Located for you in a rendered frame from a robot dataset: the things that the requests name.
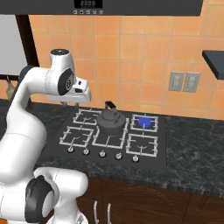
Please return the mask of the grey wall outlet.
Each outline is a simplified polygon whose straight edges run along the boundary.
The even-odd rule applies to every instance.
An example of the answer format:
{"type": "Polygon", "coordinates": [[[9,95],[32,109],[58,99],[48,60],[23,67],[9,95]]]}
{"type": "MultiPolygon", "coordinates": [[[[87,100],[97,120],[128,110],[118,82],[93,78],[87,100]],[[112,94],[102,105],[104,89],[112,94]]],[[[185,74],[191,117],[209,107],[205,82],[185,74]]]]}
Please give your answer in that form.
{"type": "Polygon", "coordinates": [[[169,90],[180,91],[182,89],[183,79],[184,79],[183,72],[171,71],[169,90]]]}
{"type": "Polygon", "coordinates": [[[184,92],[195,93],[197,91],[200,73],[187,72],[185,76],[184,92]]]}

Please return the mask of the yellow oil bottle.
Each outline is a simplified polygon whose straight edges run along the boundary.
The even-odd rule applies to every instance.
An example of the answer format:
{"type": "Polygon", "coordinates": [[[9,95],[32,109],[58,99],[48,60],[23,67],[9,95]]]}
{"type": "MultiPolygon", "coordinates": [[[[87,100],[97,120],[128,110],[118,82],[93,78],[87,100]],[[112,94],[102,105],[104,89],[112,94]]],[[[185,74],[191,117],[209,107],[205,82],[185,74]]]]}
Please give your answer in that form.
{"type": "Polygon", "coordinates": [[[7,99],[10,100],[15,90],[15,87],[12,85],[9,77],[7,77],[7,84],[8,84],[8,87],[6,89],[6,94],[7,94],[7,99]]]}

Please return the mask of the black gas hob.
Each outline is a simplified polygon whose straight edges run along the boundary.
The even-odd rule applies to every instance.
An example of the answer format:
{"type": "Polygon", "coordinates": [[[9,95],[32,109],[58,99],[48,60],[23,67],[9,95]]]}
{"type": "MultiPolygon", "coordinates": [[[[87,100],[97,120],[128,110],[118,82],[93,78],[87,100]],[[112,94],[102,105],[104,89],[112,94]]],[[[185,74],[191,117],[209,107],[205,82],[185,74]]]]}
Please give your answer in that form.
{"type": "Polygon", "coordinates": [[[160,172],[166,170],[165,118],[162,115],[125,111],[126,123],[122,132],[117,136],[104,136],[96,121],[101,112],[100,108],[80,108],[77,113],[71,112],[42,156],[160,172]],[[140,117],[149,117],[150,127],[140,127],[140,117]],[[67,152],[69,147],[74,148],[73,153],[67,152]],[[88,155],[83,154],[86,148],[90,151],[88,155]],[[106,152],[106,157],[99,156],[101,151],[106,152]],[[116,160],[117,153],[122,153],[121,160],[116,160]],[[135,155],[139,157],[137,163],[132,162],[135,155]]]}

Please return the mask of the dark brown cupboard door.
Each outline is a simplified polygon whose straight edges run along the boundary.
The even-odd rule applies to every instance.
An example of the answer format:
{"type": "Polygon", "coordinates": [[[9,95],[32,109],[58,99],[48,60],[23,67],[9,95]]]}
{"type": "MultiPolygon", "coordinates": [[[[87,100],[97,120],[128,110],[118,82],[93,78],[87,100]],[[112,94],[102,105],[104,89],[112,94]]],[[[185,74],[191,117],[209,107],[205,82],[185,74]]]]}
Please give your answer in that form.
{"type": "Polygon", "coordinates": [[[182,224],[224,224],[224,199],[193,194],[182,224]]]}
{"type": "Polygon", "coordinates": [[[104,224],[102,213],[102,180],[100,178],[88,178],[87,191],[77,199],[80,211],[87,217],[89,224],[95,224],[94,202],[97,201],[98,224],[104,224]]]}
{"type": "Polygon", "coordinates": [[[106,179],[102,193],[112,224],[182,224],[190,199],[187,192],[106,179]]]}

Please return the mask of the dark grey kettle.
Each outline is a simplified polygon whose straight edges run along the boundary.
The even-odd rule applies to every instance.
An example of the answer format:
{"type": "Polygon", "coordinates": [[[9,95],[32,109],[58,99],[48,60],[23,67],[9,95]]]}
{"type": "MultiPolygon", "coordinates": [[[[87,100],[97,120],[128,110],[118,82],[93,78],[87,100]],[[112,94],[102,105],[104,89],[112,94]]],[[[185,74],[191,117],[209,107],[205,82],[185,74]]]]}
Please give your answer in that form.
{"type": "Polygon", "coordinates": [[[105,109],[96,118],[100,132],[105,136],[116,136],[124,129],[126,118],[116,109],[112,101],[105,101],[105,109]]]}

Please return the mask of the brown cupboard with grey door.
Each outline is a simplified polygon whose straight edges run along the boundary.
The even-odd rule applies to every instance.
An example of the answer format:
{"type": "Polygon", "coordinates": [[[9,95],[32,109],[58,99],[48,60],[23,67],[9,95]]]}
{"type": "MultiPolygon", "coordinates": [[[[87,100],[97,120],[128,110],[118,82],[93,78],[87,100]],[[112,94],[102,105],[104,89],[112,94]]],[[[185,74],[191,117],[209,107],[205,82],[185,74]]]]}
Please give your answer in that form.
{"type": "Polygon", "coordinates": [[[0,75],[16,75],[39,60],[27,15],[0,15],[0,75]]]}

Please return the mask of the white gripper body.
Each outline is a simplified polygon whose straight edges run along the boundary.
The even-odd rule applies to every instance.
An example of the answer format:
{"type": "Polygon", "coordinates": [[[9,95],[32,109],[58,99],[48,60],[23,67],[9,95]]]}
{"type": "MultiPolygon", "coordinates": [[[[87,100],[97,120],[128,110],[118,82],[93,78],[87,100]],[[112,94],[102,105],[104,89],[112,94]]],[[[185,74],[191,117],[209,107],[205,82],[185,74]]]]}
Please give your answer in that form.
{"type": "Polygon", "coordinates": [[[83,92],[80,92],[79,89],[72,87],[70,91],[64,95],[48,95],[47,99],[51,102],[90,103],[91,91],[89,87],[87,87],[83,92]]]}

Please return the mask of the dark grey range hood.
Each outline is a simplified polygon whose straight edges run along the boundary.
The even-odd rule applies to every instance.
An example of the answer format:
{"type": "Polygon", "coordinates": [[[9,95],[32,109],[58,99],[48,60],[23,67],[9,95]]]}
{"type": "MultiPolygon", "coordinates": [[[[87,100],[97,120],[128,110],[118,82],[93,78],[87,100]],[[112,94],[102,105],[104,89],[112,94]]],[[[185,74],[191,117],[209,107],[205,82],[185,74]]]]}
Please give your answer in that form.
{"type": "Polygon", "coordinates": [[[0,0],[4,15],[198,17],[203,0],[0,0]]]}

